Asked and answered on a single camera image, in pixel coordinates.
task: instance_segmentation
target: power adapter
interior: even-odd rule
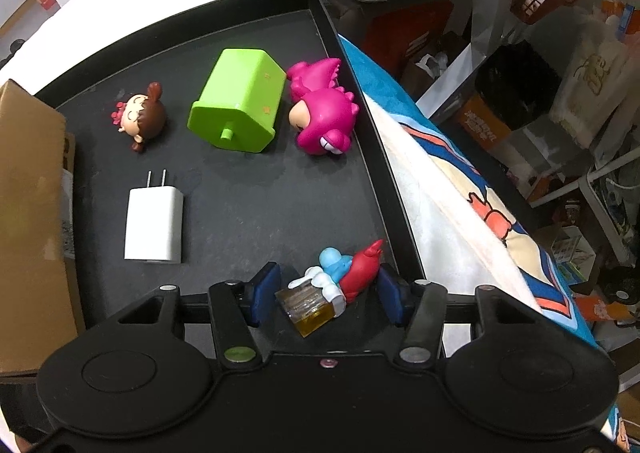
[[[149,263],[182,261],[182,193],[173,186],[151,186],[151,172],[146,188],[129,192],[124,259]]]

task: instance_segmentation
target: green box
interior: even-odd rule
[[[219,148],[261,152],[275,136],[285,80],[263,50],[226,48],[191,106],[187,127]]]

